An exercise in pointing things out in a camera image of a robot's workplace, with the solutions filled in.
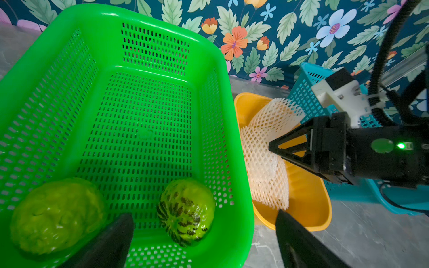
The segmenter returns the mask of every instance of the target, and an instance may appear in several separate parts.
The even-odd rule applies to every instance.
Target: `green fruit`
[[[106,216],[104,199],[91,182],[68,178],[46,183],[16,207],[11,240],[31,254],[57,252],[99,229]]]
[[[161,195],[158,217],[181,247],[199,241],[210,228],[216,203],[210,189],[193,179],[171,182]]]

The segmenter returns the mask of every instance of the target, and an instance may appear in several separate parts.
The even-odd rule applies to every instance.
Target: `striped melon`
[[[210,229],[216,203],[210,189],[194,179],[172,181],[161,194],[158,217],[181,247],[199,241]]]

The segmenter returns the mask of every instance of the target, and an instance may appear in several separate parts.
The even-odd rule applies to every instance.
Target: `green sticker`
[[[393,141],[389,139],[376,139],[371,143],[371,148],[379,154],[388,154],[394,147]]]

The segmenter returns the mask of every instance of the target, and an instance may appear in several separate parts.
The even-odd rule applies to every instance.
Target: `white foam net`
[[[288,99],[273,99],[248,126],[240,129],[252,199],[274,209],[289,206],[289,185],[283,159],[268,150],[270,141],[291,131],[304,111]]]

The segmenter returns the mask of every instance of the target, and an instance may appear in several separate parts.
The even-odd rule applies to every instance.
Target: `teal basket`
[[[301,123],[304,123],[313,117],[331,115],[338,112],[334,105],[323,108],[311,90],[313,85],[330,76],[334,71],[305,62],[301,64],[300,68],[301,74],[290,91],[289,99],[295,101],[305,111],[305,118]],[[363,93],[366,92],[366,88],[364,86],[361,86],[361,89]],[[372,115],[361,117],[360,124],[361,127],[364,128],[381,126]],[[420,214],[396,208],[389,204],[381,196],[378,188],[379,184],[381,184],[381,181],[370,179],[362,179],[360,185],[333,184],[325,181],[326,189],[328,190],[329,197],[332,200],[380,203],[386,209],[395,214]],[[385,193],[391,200],[401,206],[413,209],[429,210],[428,186],[418,186],[417,190],[391,187],[386,188]]]

